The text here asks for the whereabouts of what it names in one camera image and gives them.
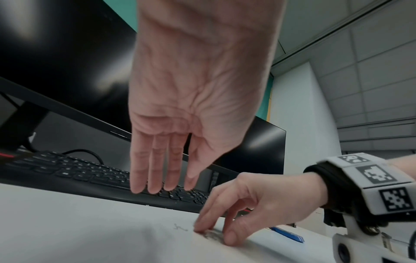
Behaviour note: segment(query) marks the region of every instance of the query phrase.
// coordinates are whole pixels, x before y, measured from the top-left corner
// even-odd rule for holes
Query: computer monitor
[[[0,0],[0,91],[130,140],[135,40],[136,32],[103,0]],[[285,137],[256,118],[244,142],[211,169],[283,173]]]

